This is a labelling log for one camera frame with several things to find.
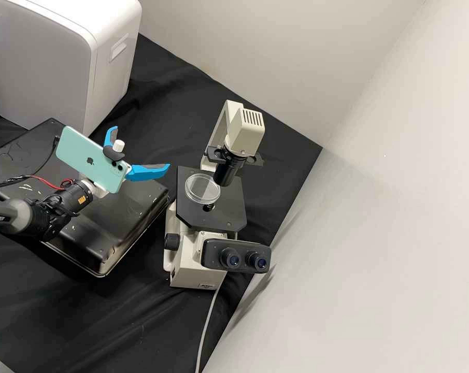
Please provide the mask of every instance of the microscope base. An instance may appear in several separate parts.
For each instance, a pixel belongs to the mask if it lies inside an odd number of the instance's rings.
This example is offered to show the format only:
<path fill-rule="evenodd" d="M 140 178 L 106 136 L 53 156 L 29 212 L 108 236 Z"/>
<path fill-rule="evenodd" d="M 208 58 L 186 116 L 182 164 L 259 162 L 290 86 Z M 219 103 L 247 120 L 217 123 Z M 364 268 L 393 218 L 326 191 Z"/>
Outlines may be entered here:
<path fill-rule="evenodd" d="M 177 288 L 216 290 L 224 280 L 226 271 L 209 269 L 201 265 L 203 242 L 208 238 L 226 239 L 227 233 L 195 231 L 176 216 L 174 201 L 166 213 L 165 234 L 180 236 L 177 251 L 164 250 L 163 268 L 170 272 L 170 285 Z"/>

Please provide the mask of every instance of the teal smartphone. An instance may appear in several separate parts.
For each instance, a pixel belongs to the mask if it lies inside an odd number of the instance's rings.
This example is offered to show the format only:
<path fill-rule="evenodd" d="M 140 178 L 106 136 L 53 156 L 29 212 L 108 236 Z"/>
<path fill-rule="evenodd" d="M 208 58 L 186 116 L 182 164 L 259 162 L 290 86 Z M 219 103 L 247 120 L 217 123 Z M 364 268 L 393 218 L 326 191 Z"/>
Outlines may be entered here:
<path fill-rule="evenodd" d="M 119 191 L 131 169 L 125 161 L 113 162 L 107 158 L 102 146 L 68 126 L 62 130 L 56 156 L 110 193 Z"/>

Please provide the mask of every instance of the white knob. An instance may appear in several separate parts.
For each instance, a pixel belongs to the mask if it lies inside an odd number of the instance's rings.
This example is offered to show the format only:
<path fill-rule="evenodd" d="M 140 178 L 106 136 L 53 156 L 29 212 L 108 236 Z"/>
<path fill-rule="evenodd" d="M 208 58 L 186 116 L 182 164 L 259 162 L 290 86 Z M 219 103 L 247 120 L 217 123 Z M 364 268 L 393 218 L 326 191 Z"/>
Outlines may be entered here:
<path fill-rule="evenodd" d="M 122 150 L 124 150 L 124 146 L 125 143 L 122 140 L 115 140 L 112 149 L 115 150 L 117 153 L 122 153 Z"/>

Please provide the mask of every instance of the petri dish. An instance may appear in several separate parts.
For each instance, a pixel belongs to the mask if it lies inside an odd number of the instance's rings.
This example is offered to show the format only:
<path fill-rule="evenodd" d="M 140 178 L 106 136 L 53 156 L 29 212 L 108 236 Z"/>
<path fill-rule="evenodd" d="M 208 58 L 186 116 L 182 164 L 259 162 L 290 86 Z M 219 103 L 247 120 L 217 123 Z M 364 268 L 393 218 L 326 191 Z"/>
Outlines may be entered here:
<path fill-rule="evenodd" d="M 213 204 L 220 197 L 220 186 L 207 174 L 191 175 L 187 178 L 184 189 L 189 199 L 202 205 Z"/>

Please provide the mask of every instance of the cable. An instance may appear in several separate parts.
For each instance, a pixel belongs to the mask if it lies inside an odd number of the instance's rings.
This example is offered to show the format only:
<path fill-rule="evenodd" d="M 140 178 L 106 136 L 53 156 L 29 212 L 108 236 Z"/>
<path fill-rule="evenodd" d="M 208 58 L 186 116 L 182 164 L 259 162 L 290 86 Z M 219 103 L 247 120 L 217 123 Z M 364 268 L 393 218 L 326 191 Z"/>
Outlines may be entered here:
<path fill-rule="evenodd" d="M 48 161 L 49 161 L 49 159 L 51 158 L 51 156 L 53 155 L 54 150 L 55 150 L 56 146 L 58 145 L 58 142 L 59 142 L 59 141 L 60 141 L 60 137 L 59 137 L 59 136 L 55 136 L 54 139 L 53 139 L 53 146 L 52 146 L 52 148 L 51 148 L 51 152 L 49 153 L 49 156 L 48 156 L 48 157 L 46 158 L 46 160 L 38 167 L 38 169 L 35 170 L 35 171 L 32 173 L 32 175 L 20 175 L 20 176 L 15 176 L 15 177 L 6 179 L 6 180 L 0 182 L 0 188 L 7 187 L 7 186 L 13 185 L 13 184 L 17 184 L 17 183 L 19 183 L 19 182 L 21 182 L 21 181 L 23 181 L 23 180 L 28 179 L 28 178 L 36 178 L 36 179 L 38 179 L 38 180 L 42 179 L 42 178 L 39 178 L 39 177 L 34 176 L 34 174 L 38 173 L 38 172 L 41 170 L 41 168 L 43 168 L 43 167 L 46 165 L 46 163 L 48 163 Z"/>
<path fill-rule="evenodd" d="M 207 320 L 205 320 L 205 325 L 203 326 L 202 338 L 200 340 L 200 346 L 198 347 L 198 355 L 196 356 L 195 373 L 200 373 L 200 361 L 202 359 L 203 342 L 205 340 L 205 335 L 207 334 L 208 323 L 210 322 L 210 316 L 212 316 L 212 310 L 214 309 L 214 303 L 215 303 L 215 300 L 217 299 L 217 294 L 219 293 L 219 289 L 220 289 L 220 285 L 217 288 L 217 290 L 215 290 L 215 294 L 214 294 L 214 297 L 212 299 L 212 303 L 210 303 L 210 309 L 208 310 Z"/>
<path fill-rule="evenodd" d="M 60 183 L 60 187 L 65 189 L 71 185 L 74 185 L 74 179 L 63 179 L 62 182 Z"/>
<path fill-rule="evenodd" d="M 53 189 L 56 189 L 56 190 L 65 190 L 65 188 L 60 188 L 52 183 L 50 183 L 48 180 L 46 179 L 43 179 L 42 177 L 40 176 L 36 176 L 36 175 L 25 175 L 25 176 L 29 176 L 31 178 L 34 178 L 34 179 L 37 179 L 39 181 L 42 181 L 44 184 L 46 184 L 47 186 L 53 188 Z"/>
<path fill-rule="evenodd" d="M 55 204 L 55 205 L 51 205 L 51 204 L 48 203 L 48 202 L 50 202 L 49 199 L 53 198 L 53 197 L 56 197 L 58 199 L 58 203 Z M 61 205 L 62 202 L 63 202 L 63 198 L 61 197 L 61 195 L 59 195 L 59 194 L 50 194 L 49 196 L 44 198 L 42 201 L 37 202 L 37 204 L 41 205 L 43 207 L 48 206 L 50 209 L 58 209 L 58 210 L 64 212 L 65 214 L 69 215 L 72 218 L 77 217 L 77 216 L 80 215 L 78 212 L 72 212 L 70 210 L 67 210 L 65 207 L 63 207 Z"/>

